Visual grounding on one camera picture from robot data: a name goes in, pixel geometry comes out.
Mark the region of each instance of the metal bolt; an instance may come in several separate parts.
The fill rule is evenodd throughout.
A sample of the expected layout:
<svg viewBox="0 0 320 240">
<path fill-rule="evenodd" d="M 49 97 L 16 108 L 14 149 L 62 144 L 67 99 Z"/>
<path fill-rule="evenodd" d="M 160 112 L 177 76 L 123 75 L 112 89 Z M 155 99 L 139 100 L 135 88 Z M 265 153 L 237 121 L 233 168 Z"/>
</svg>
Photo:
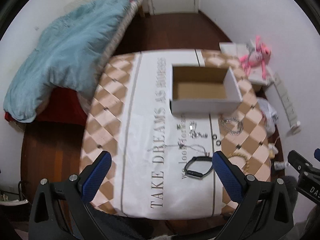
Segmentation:
<svg viewBox="0 0 320 240">
<path fill-rule="evenodd" d="M 283 179 L 280 179 L 280 178 L 277 179 L 277 182 L 278 182 L 279 184 L 281 184 L 281 185 L 284 183 Z"/>
<path fill-rule="evenodd" d="M 69 180 L 70 181 L 75 181 L 78 179 L 78 176 L 76 174 L 70 175 Z"/>
<path fill-rule="evenodd" d="M 247 180 L 254 181 L 255 179 L 256 178 L 253 175 L 251 175 L 251 174 L 247 175 Z"/>
<path fill-rule="evenodd" d="M 41 184 L 41 185 L 44 185 L 44 184 L 46 184 L 47 182 L 48 182 L 47 179 L 41 179 L 40 184 Z"/>
</svg>

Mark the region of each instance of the open white box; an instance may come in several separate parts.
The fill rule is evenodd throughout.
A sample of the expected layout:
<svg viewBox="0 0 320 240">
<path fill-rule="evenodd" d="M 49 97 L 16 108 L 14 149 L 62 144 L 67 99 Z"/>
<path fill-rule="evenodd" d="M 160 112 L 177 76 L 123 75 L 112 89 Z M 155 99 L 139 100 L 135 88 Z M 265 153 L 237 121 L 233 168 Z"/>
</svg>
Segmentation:
<svg viewBox="0 0 320 240">
<path fill-rule="evenodd" d="M 168 78 L 172 114 L 231 114 L 242 102 L 231 68 L 172 66 Z"/>
</svg>

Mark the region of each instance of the pink stuffed animal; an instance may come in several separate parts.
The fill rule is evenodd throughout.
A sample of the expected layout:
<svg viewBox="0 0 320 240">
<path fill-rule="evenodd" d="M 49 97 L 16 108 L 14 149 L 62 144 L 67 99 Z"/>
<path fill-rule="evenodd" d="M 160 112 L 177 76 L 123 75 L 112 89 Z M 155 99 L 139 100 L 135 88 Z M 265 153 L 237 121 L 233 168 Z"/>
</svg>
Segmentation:
<svg viewBox="0 0 320 240">
<path fill-rule="evenodd" d="M 267 78 L 266 64 L 269 63 L 271 50 L 264 44 L 260 43 L 260 36 L 256 36 L 256 50 L 249 55 L 239 58 L 242 68 L 247 76 L 250 75 L 252 67 L 261 65 L 262 78 Z"/>
</svg>

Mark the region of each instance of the black ring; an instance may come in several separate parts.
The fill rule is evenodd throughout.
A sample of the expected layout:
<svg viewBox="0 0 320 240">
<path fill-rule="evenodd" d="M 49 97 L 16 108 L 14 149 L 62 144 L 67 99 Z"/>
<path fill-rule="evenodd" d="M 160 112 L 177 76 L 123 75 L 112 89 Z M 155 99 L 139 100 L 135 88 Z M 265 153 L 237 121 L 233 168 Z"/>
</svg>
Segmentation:
<svg viewBox="0 0 320 240">
<path fill-rule="evenodd" d="M 191 178 L 196 178 L 196 179 L 202 179 L 203 177 L 207 176 L 213 170 L 213 167 L 211 165 L 211 168 L 205 174 L 202 174 L 197 171 L 189 171 L 188 170 L 189 166 L 196 161 L 205 161 L 205 162 L 212 163 L 212 157 L 207 157 L 207 156 L 192 157 L 192 159 L 190 161 L 188 161 L 186 166 L 184 166 L 184 168 L 183 168 L 183 171 L 185 172 L 186 176 L 191 177 Z"/>
</svg>

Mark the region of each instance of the white power strip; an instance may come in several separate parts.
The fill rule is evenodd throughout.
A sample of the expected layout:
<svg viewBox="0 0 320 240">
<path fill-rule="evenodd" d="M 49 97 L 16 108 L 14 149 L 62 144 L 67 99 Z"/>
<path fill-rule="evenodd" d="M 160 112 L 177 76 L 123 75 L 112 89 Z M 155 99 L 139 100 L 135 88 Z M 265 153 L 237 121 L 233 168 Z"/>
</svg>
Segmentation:
<svg viewBox="0 0 320 240">
<path fill-rule="evenodd" d="M 280 79 L 279 74 L 275 72 L 273 75 L 273 81 L 276 86 L 276 90 L 279 94 L 283 107 L 288 117 L 288 121 L 291 127 L 292 133 L 297 133 L 300 131 L 301 123 L 298 121 L 297 114 L 293 107 L 293 104 L 289 98 L 288 91 L 284 86 L 283 81 Z"/>
</svg>

